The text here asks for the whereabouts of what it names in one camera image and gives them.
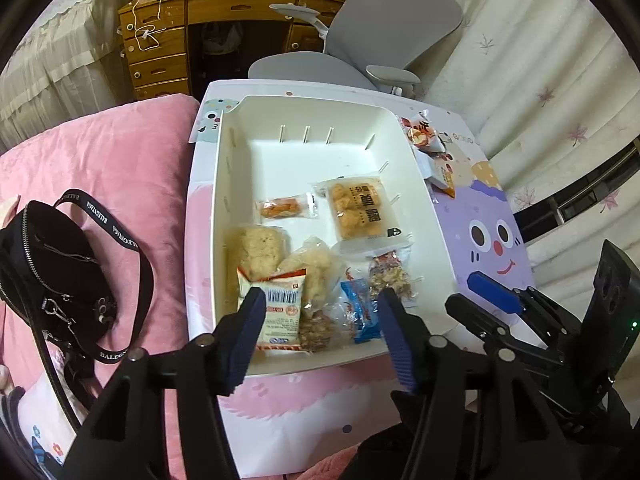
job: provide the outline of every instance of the cartoon eye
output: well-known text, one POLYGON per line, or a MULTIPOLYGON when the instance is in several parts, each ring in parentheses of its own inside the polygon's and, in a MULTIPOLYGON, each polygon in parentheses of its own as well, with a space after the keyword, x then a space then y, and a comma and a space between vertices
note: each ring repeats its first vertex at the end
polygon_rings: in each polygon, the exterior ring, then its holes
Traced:
POLYGON ((489 229, 479 220, 472 220, 469 222, 469 235, 473 240, 473 243, 483 253, 487 252, 491 248, 491 237, 489 236, 489 229))
POLYGON ((507 222, 498 220, 495 223, 495 230, 498 231, 498 236, 504 246, 507 249, 511 249, 513 247, 513 233, 511 233, 511 228, 507 225, 507 222))

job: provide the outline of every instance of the metal screw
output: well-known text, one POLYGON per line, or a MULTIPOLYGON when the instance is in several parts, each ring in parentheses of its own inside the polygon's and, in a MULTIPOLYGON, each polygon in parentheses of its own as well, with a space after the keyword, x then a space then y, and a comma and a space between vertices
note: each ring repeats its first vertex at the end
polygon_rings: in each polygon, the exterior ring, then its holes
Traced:
POLYGON ((196 345, 201 348, 205 346, 209 346, 213 344, 216 339, 213 337, 213 334, 201 334, 196 338, 196 345))
POLYGON ((500 348, 498 350, 498 357, 503 361, 507 361, 510 363, 511 361, 516 359, 516 354, 513 353, 513 350, 509 348, 500 348))
POLYGON ((129 361, 140 361, 146 355, 146 351, 144 348, 134 348, 133 350, 129 350, 127 353, 127 358, 129 361))
POLYGON ((432 335, 429 338, 429 344, 434 348, 444 348, 447 345, 447 338, 441 335, 432 335))

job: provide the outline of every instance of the white cable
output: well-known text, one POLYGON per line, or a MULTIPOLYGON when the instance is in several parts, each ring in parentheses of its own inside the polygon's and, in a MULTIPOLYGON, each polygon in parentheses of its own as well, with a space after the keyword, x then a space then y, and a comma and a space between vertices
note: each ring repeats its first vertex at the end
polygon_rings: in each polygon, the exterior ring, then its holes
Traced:
MULTIPOLYGON (((151 50, 152 48, 157 48, 160 46, 160 42, 156 39, 154 34, 157 34, 158 32, 163 32, 166 30, 166 28, 161 28, 159 30, 156 30, 156 26, 153 23, 150 23, 149 25, 142 25, 142 27, 138 28, 138 17, 136 16, 136 5, 139 3, 139 1, 140 0, 136 0, 136 3, 133 4, 133 9, 131 9, 131 12, 133 13, 133 37, 136 38, 136 43, 138 44, 138 48, 140 49, 140 51, 144 52, 145 50, 151 50), (152 46, 148 46, 146 48, 142 48, 140 46, 140 38, 138 37, 138 33, 140 31, 142 31, 143 40, 146 40, 147 38, 151 38, 156 42, 156 44, 152 46)), ((160 19, 161 7, 162 7, 162 0, 159 0, 158 15, 156 16, 158 20, 160 19)))

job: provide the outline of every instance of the blue snack wrapper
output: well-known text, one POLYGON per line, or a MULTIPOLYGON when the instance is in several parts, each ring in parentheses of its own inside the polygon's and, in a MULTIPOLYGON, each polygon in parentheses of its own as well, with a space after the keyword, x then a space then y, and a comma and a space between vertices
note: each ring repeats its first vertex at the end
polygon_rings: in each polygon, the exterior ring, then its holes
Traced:
POLYGON ((364 278, 340 282, 340 288, 344 291, 349 302, 353 305, 355 320, 356 343, 363 343, 370 339, 380 338, 380 325, 378 323, 378 310, 370 299, 369 282, 364 278))

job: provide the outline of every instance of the pink bed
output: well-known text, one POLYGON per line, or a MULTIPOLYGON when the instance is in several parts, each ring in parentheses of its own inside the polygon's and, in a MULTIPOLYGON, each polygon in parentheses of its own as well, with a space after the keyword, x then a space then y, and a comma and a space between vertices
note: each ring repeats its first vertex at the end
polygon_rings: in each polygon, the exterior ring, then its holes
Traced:
MULTIPOLYGON (((188 138, 198 102, 185 95, 142 101, 61 124, 0 157, 0 202, 20 195, 53 204, 77 187, 99 200, 136 239, 154 270, 151 308, 138 344, 149 353, 187 342, 183 235, 193 145, 188 138)), ((70 212, 70 206, 63 209, 70 212)), ((120 349, 130 338, 138 293, 138 256, 119 247, 78 208, 71 212, 94 247, 119 304, 102 345, 120 349)), ((29 388, 42 374, 30 329, 0 302, 0 362, 16 385, 29 388)), ((96 364, 104 384, 115 366, 96 364)), ((168 454, 174 476, 184 477, 177 419, 168 409, 168 454)))

